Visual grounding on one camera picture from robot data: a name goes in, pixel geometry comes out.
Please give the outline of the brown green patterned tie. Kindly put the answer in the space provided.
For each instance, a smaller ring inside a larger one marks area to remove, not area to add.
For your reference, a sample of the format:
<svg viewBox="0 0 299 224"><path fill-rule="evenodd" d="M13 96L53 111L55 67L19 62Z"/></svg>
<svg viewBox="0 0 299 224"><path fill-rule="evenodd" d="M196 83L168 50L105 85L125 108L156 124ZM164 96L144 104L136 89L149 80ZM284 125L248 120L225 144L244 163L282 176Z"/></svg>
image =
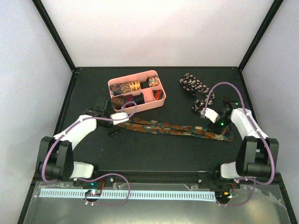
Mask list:
<svg viewBox="0 0 299 224"><path fill-rule="evenodd" d="M216 134L201 126L180 126L155 120L143 120L139 118L130 118L128 121L119 123L117 126L141 133L192 136L196 138L226 142L231 142L235 138L235 135L226 128L220 134Z"/></svg>

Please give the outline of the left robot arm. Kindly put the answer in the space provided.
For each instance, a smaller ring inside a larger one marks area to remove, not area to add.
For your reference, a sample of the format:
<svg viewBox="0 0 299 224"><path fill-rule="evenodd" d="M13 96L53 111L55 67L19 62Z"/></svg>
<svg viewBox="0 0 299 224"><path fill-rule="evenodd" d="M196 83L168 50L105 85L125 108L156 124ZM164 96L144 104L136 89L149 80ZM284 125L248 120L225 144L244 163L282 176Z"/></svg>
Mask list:
<svg viewBox="0 0 299 224"><path fill-rule="evenodd" d="M68 128L52 137L41 139L36 162L36 172L44 182L67 181L83 178L89 186L100 182L95 165L74 161L73 150L84 137L97 128L105 128L114 136L118 128L110 120L113 114L111 100L100 98L94 107L87 109Z"/></svg>

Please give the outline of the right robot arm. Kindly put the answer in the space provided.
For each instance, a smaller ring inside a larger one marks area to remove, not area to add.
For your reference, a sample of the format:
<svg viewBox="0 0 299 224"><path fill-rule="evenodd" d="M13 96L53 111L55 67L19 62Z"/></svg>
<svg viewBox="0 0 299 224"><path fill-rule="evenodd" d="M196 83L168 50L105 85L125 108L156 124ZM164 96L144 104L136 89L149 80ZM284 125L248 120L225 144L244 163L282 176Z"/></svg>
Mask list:
<svg viewBox="0 0 299 224"><path fill-rule="evenodd" d="M235 101L223 101L224 108L220 114L211 109L213 115L209 127L212 131L221 132L234 124L242 137L236 160L220 165L220 172L212 177L214 186L223 188L229 179L235 181L251 180L261 185L270 184L275 177L279 142L266 135L252 116L251 110L241 108Z"/></svg>

